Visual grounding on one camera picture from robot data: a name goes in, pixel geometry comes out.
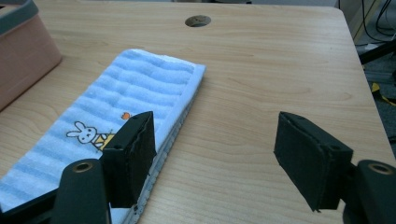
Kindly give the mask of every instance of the bunny print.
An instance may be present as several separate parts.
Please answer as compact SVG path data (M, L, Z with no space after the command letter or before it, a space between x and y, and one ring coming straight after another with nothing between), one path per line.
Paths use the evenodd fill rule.
M91 143L98 150L103 150L105 145L114 137L114 133L98 133L93 127L86 127L80 121L75 122L77 131L71 131L66 134L67 137L76 137L81 144Z

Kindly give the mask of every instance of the table surface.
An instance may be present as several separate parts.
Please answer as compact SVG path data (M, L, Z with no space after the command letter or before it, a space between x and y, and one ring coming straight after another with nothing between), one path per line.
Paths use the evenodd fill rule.
M312 213L274 156L277 116L304 116L395 165L341 11L35 0L63 61L0 113L0 176L124 49L207 66L141 223L341 223ZM192 28L185 20L206 15Z

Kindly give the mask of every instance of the pink box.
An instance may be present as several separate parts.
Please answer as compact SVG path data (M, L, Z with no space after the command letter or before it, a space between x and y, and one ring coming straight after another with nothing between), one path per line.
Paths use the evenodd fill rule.
M62 59L32 0L0 0L0 110Z

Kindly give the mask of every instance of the black cable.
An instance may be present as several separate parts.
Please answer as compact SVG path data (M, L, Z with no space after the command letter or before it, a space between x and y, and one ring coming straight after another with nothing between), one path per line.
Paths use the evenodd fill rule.
M363 27L364 27L364 31L366 32L366 34L367 34L370 38L372 38L373 40L380 41L380 42L382 42L382 43L388 43L389 41L387 41L387 40L376 39L376 38L372 37L372 36L368 33L367 27L366 27L366 16L365 16L365 10L364 10L364 0L361 0L361 8L362 8L362 12L363 12Z
M384 6L382 6L382 8L381 8L381 10L380 10L380 12L379 12L379 14L378 14L378 18L376 19L376 22L375 22L375 29L376 29L381 35L386 35L386 36L393 36L393 35L394 35L394 34L386 34L386 33L384 33L384 32L381 31L381 30L384 30L384 31L387 31L387 30L388 30L388 31L390 31L390 30L393 30L392 28L384 28L384 27L380 27L380 26L379 26L379 21L380 21L381 17L384 15L384 12L386 12L386 11L388 10L388 7L389 7L391 1L392 1L392 0L387 0L387 1L385 2Z

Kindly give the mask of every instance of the towel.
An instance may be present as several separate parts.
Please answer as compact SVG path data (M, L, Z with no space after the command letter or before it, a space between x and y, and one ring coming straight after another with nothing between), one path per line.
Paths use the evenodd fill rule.
M150 176L134 208L111 209L113 223L136 222L204 72L201 64L142 49L123 51L0 180L3 212L57 189L64 167L99 159L129 117L153 111L157 156Z

